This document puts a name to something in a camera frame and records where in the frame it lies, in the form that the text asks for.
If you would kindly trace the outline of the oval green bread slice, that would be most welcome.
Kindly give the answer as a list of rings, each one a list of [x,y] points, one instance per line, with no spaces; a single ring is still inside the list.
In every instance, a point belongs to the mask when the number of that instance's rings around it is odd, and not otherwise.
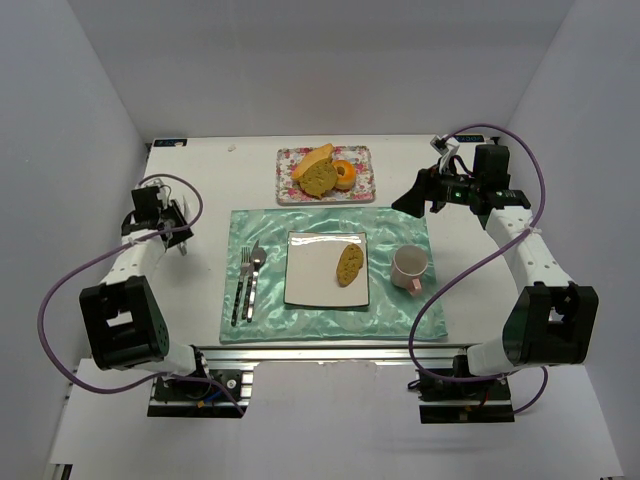
[[[354,243],[348,244],[343,250],[336,268],[336,278],[341,287],[347,287],[358,276],[364,264],[364,253]]]

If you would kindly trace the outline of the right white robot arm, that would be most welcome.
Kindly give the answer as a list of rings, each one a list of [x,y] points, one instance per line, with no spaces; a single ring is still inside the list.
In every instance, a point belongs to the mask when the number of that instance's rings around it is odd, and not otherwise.
[[[520,190],[509,187],[507,147],[481,144],[473,167],[457,163],[455,140],[432,143],[440,157],[418,172],[393,209],[421,218],[447,204],[465,205],[505,259],[519,297],[500,336],[473,345],[455,368],[456,383],[499,378],[536,366],[581,364],[599,306],[591,286],[577,284],[558,264],[536,228],[537,217]]]

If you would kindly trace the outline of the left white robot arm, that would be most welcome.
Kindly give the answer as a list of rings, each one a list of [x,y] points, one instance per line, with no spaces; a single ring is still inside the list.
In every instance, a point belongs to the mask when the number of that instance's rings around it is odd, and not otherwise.
[[[124,250],[101,282],[82,290],[82,316],[96,365],[102,370],[139,369],[203,378],[202,353],[170,339],[149,280],[170,249],[187,254],[193,237],[187,206],[156,179],[131,192],[134,210],[121,225]]]

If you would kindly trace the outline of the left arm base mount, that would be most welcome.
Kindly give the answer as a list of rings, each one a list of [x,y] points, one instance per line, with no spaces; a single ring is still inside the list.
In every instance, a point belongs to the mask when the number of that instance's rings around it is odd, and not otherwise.
[[[220,383],[242,409],[217,386],[202,382],[160,379],[153,383],[147,408],[151,418],[229,418],[240,419],[251,398],[256,364],[216,362],[210,376]]]

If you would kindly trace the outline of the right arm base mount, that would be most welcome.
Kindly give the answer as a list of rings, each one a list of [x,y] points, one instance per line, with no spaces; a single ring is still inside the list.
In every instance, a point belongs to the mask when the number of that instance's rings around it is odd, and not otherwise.
[[[449,368],[436,368],[435,375],[474,379],[465,355],[453,357]],[[418,395],[422,424],[489,424],[515,421],[511,391],[503,377],[474,382],[451,382],[418,372],[407,384]]]

